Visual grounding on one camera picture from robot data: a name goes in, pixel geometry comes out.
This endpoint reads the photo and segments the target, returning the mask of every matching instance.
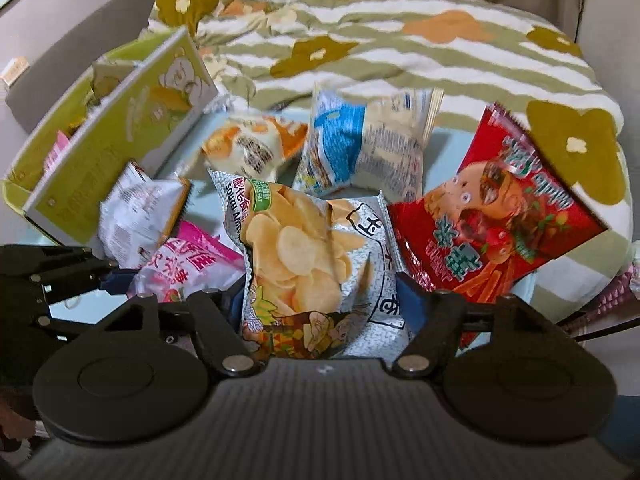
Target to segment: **floral blanket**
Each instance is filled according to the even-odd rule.
[[[538,271],[533,306],[558,321],[624,265],[622,113],[580,47],[542,18],[478,0],[156,0],[144,34],[180,25],[241,109],[308,108],[315,83],[359,97],[437,86],[436,126],[472,135],[500,102],[610,228]]]

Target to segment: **white wall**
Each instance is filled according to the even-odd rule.
[[[620,102],[625,150],[640,237],[640,0],[586,0],[578,41],[600,82]],[[628,304],[590,326],[599,330],[640,316],[640,302]],[[640,395],[640,328],[587,342],[609,367],[623,395]]]
[[[37,59],[68,31],[109,0],[14,0],[0,9],[0,68],[15,56]],[[26,138],[0,96],[0,174]],[[0,244],[17,242],[24,221],[0,201]]]

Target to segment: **white flower center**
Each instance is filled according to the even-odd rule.
[[[566,150],[569,153],[587,153],[587,143],[584,139],[569,137],[566,140]]]
[[[313,61],[315,59],[322,59],[324,57],[324,54],[326,54],[326,49],[321,48],[320,50],[316,50],[315,52],[312,52],[311,56],[309,56],[309,60]]]
[[[191,6],[191,0],[176,0],[175,1],[175,10],[180,12],[181,14],[186,14],[187,10]]]

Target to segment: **red snack bag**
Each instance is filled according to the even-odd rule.
[[[498,105],[485,110],[455,177],[388,211],[414,280],[476,303],[493,303],[515,280],[606,229]]]

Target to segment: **silver screw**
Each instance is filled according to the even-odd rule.
[[[224,358],[222,365],[230,372],[245,372],[254,367],[254,360],[247,355],[230,355]]]
[[[429,360],[418,354],[403,355],[398,359],[398,366],[406,372],[422,372],[429,368]]]

